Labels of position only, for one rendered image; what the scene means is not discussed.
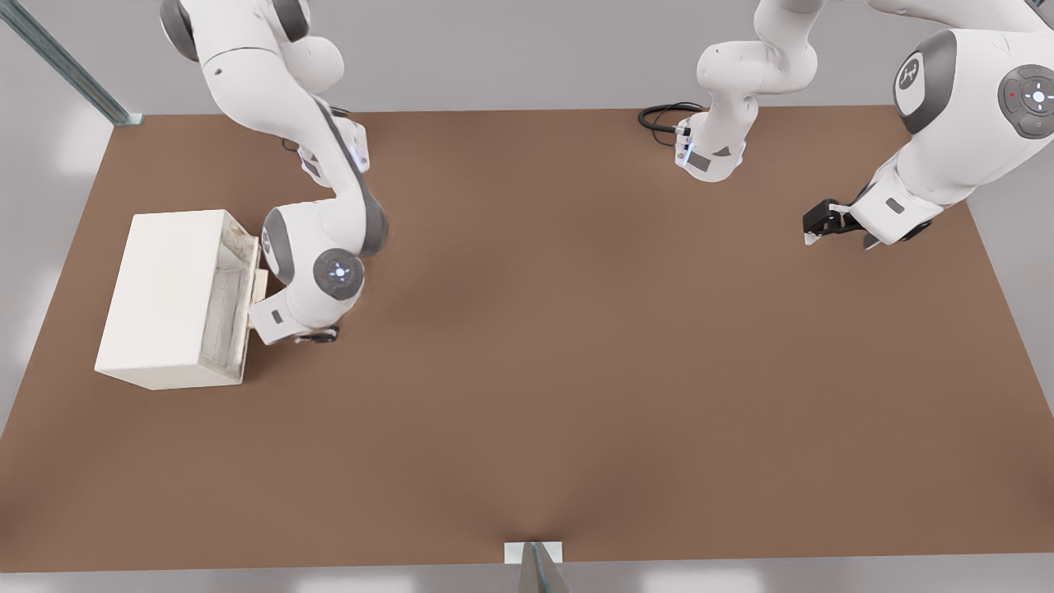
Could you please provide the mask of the oven door with pale handle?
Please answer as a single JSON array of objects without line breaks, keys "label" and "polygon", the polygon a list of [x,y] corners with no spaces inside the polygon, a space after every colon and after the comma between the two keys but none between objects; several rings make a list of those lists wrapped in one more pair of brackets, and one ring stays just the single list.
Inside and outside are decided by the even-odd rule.
[{"label": "oven door with pale handle", "polygon": [[261,248],[230,213],[213,210],[212,214],[219,228],[198,363],[206,372],[203,386],[238,386],[251,334],[249,308],[261,299],[257,290]]}]

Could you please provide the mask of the white oven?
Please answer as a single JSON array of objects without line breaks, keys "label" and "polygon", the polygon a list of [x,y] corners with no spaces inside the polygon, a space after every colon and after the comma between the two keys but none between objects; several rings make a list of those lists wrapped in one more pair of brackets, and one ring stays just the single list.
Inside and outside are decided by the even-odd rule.
[{"label": "white oven", "polygon": [[199,365],[219,221],[213,210],[132,218],[95,371],[147,390],[203,388]]}]

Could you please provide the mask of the silver frame post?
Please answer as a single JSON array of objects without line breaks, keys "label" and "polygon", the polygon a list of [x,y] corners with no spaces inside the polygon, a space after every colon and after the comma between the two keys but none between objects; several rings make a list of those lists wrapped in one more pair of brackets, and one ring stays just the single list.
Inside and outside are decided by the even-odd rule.
[{"label": "silver frame post", "polygon": [[504,564],[519,564],[518,593],[570,593],[560,572],[562,541],[503,543]]},{"label": "silver frame post", "polygon": [[7,24],[114,127],[142,125],[144,115],[128,112],[18,0],[0,0],[0,21]]}]

